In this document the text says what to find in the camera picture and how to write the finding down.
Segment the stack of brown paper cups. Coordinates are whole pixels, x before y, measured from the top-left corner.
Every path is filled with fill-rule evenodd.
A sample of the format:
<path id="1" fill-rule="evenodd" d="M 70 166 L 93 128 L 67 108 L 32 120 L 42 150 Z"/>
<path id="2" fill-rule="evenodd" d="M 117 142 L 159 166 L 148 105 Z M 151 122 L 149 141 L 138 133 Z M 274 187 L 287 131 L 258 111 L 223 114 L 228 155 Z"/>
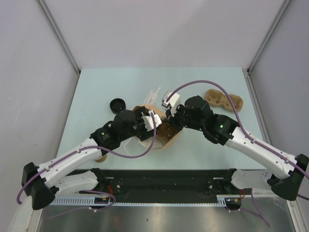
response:
<path id="1" fill-rule="evenodd" d="M 102 163 L 106 160 L 106 158 L 107 158 L 107 155 L 103 155 L 99 159 L 95 159 L 94 161 L 98 163 Z"/>

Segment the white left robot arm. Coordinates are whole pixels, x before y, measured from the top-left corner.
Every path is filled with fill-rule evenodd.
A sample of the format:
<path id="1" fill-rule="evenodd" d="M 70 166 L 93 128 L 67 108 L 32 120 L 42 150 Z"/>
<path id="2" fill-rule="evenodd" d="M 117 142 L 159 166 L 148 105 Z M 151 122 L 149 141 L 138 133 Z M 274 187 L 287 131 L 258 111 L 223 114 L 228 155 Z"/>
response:
<path id="1" fill-rule="evenodd" d="M 32 199 L 32 209 L 41 210 L 62 193 L 102 193 L 107 187 L 107 182 L 98 171 L 76 175 L 70 173 L 89 160 L 101 161 L 108 153 L 125 159 L 145 156 L 155 143 L 157 128 L 161 123 L 160 115 L 153 109 L 142 106 L 136 111 L 124 110 L 65 155 L 40 165 L 33 162 L 26 164 L 22 173 L 22 188 L 16 198 L 17 203 L 21 204 L 20 196 L 25 193 Z M 152 138 L 152 142 L 140 155 L 130 156 L 115 152 L 123 141 L 131 137 L 139 137 L 142 140 Z"/>

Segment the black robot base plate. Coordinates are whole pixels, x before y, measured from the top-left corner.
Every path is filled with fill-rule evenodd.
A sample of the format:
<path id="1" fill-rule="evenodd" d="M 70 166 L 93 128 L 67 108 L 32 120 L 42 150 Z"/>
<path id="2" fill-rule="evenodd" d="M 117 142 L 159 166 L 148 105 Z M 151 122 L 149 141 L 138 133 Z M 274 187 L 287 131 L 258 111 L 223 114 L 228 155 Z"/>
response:
<path id="1" fill-rule="evenodd" d="M 111 193 L 118 203 L 215 203 L 217 196 L 243 198 L 248 188 L 231 184 L 229 170 L 104 170 L 95 191 Z"/>

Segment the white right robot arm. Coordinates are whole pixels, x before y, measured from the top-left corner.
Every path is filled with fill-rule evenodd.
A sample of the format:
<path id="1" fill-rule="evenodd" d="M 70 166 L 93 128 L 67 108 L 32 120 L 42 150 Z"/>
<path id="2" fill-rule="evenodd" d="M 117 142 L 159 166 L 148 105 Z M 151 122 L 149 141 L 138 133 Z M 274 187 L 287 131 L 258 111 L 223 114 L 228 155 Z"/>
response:
<path id="1" fill-rule="evenodd" d="M 277 196 L 294 201 L 298 196 L 309 159 L 284 153 L 242 130 L 240 124 L 225 115 L 213 113 L 200 96 L 181 104 L 180 95 L 167 92 L 162 99 L 166 122 L 177 131 L 183 128 L 201 131 L 213 144 L 237 150 L 265 167 L 263 170 L 231 169 L 223 181 L 223 189 L 234 194 L 239 189 L 266 189 Z"/>

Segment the brown paper takeout bag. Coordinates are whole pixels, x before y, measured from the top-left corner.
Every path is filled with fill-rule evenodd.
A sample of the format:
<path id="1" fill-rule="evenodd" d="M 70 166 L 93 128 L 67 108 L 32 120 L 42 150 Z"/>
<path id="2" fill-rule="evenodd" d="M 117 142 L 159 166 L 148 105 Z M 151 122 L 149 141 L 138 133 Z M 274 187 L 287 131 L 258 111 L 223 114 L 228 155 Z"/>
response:
<path id="1" fill-rule="evenodd" d="M 163 110 L 157 108 L 154 105 L 149 105 L 149 104 L 137 105 L 132 109 L 132 111 L 137 113 L 139 110 L 141 110 L 142 107 L 145 107 L 147 110 L 153 110 L 156 114 L 160 116 L 160 119 L 162 121 L 162 124 L 159 125 L 156 130 L 156 139 L 155 139 L 152 149 L 164 150 L 172 146 L 176 142 L 176 140 L 179 138 L 179 136 L 181 135 L 181 131 L 177 131 L 173 126 L 168 124 L 165 121 L 166 115 L 163 112 Z M 124 150 L 129 156 L 134 156 L 132 148 L 129 148 L 129 150 L 127 150 L 127 145 L 129 145 L 129 147 L 133 146 L 133 139 L 136 140 L 139 145 L 143 146 L 147 150 L 149 146 L 151 145 L 151 142 L 153 139 L 152 132 L 150 132 L 150 135 L 151 135 L 150 138 L 143 140 L 143 141 L 141 141 L 140 138 L 136 136 L 128 139 L 128 141 L 123 145 Z"/>

